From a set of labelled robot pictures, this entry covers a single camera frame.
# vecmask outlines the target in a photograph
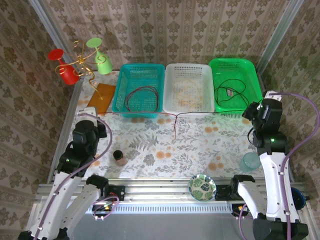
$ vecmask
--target green leaf plate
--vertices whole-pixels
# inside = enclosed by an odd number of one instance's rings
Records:
[[[217,186],[211,177],[198,174],[190,179],[188,190],[195,200],[207,202],[215,198]]]

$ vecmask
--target green basket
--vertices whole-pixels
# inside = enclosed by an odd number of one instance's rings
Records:
[[[212,69],[216,112],[242,114],[248,104],[262,99],[255,66],[251,61],[242,58],[215,58],[209,62],[209,66]],[[248,101],[231,88],[242,92]]]

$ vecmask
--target teal basket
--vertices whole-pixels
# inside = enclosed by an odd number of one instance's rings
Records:
[[[242,58],[215,58],[209,62],[209,66],[212,69],[214,105],[217,112],[242,114],[248,104],[262,99],[255,66],[251,61]],[[228,87],[239,93],[245,89],[242,94],[247,99],[227,89]]]
[[[125,118],[155,118],[156,113],[162,112],[163,95],[165,83],[165,66],[152,63],[124,64],[120,69],[118,82],[112,104],[112,111],[115,113],[128,112],[125,107],[126,96],[132,91],[143,86],[155,87],[158,92],[157,98],[153,92],[137,91],[129,100],[131,113],[122,114]]]

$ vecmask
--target plastic basket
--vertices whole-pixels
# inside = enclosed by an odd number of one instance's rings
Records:
[[[165,67],[161,64],[124,64],[119,73],[115,88],[112,111],[128,112],[125,107],[125,98],[132,91],[143,86],[155,87],[158,92],[157,98],[153,92],[137,91],[129,100],[131,112],[155,112],[155,113],[132,113],[122,114],[126,118],[155,118],[157,112],[162,111],[164,93]]]
[[[242,58],[215,58],[210,61],[209,66],[212,69],[214,103],[217,112],[242,114],[248,104],[262,99],[255,66],[251,61]],[[230,87],[239,93],[244,90],[242,94],[248,101],[237,92],[219,88],[219,86]]]
[[[172,63],[166,66],[163,110],[171,114],[215,111],[212,71],[208,65]],[[206,115],[189,113],[184,117]]]

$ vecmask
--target brown item in basket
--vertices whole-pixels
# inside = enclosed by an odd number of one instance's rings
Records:
[[[87,107],[96,107],[97,114],[104,116],[105,112],[108,110],[112,98],[115,95],[116,86],[99,83],[96,89],[101,94],[102,99],[100,98],[97,91],[94,91]]]

